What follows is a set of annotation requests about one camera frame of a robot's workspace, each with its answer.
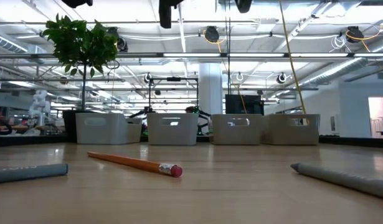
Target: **potted plant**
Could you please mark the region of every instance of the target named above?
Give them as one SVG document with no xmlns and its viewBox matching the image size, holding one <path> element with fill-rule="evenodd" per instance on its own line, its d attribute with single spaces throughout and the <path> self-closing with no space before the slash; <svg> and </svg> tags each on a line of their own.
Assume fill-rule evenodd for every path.
<svg viewBox="0 0 383 224">
<path fill-rule="evenodd" d="M 108 28 L 95 21 L 94 28 L 88 29 L 86 21 L 71 21 L 68 16 L 55 17 L 54 21 L 46 22 L 43 36 L 54 42 L 53 55 L 65 66 L 65 73 L 69 75 L 81 74 L 82 109 L 64 111 L 63 118 L 69 140 L 77 141 L 75 114 L 84 113 L 86 95 L 87 67 L 90 67 L 90 76 L 97 70 L 103 74 L 103 66 L 114 61 L 117 49 L 117 37 L 109 34 Z"/>
</svg>

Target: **green leaves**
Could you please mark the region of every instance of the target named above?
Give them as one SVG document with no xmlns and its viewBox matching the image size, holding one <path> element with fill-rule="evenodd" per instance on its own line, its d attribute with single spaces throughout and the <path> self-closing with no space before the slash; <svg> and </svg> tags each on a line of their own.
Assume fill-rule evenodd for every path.
<svg viewBox="0 0 383 224">
<path fill-rule="evenodd" d="M 53 55 L 65 66 L 66 73 L 83 75 L 83 70 L 77 67 L 87 65 L 92 67 L 92 77 L 96 70 L 103 73 L 103 65 L 115 60 L 117 39 L 101 23 L 96 21 L 94 28 L 88 30 L 86 21 L 71 21 L 68 16 L 60 18 L 58 14 L 55 20 L 46 22 L 43 35 L 54 42 Z"/>
<path fill-rule="evenodd" d="M 71 75 L 75 75 L 75 74 L 77 73 L 77 71 L 78 71 L 77 68 L 73 68 L 73 69 L 71 70 Z"/>
</svg>

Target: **gray tube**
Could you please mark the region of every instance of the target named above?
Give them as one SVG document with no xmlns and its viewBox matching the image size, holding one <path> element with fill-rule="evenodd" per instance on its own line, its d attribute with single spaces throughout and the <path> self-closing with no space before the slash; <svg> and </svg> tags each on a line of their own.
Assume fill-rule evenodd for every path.
<svg viewBox="0 0 383 224">
<path fill-rule="evenodd" d="M 28 167 L 7 167 L 0 169 L 0 183 L 66 175 L 68 164 L 52 164 Z"/>
<path fill-rule="evenodd" d="M 292 164 L 291 168 L 298 173 L 309 177 L 314 177 L 383 198 L 383 180 L 367 179 L 358 175 L 333 171 L 309 164 Z"/>
</svg>

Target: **pink eraser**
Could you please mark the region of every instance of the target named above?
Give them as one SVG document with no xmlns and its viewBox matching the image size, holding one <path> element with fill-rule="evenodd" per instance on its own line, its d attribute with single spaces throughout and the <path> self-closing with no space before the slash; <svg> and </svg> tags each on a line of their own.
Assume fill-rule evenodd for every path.
<svg viewBox="0 0 383 224">
<path fill-rule="evenodd" d="M 171 168 L 171 174 L 173 177 L 180 177 L 181 174 L 183 173 L 183 169 L 177 165 L 172 166 Z"/>
</svg>

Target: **wooden surface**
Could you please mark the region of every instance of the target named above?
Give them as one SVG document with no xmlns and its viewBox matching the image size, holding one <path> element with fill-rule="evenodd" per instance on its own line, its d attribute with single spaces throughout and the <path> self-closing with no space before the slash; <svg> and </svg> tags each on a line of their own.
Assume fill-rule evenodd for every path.
<svg viewBox="0 0 383 224">
<path fill-rule="evenodd" d="M 87 157 L 168 162 L 179 179 Z M 383 200 L 294 173 L 310 162 L 383 179 L 383 149 L 131 144 L 0 147 L 0 167 L 68 162 L 69 175 L 0 184 L 0 223 L 383 223 Z"/>
</svg>

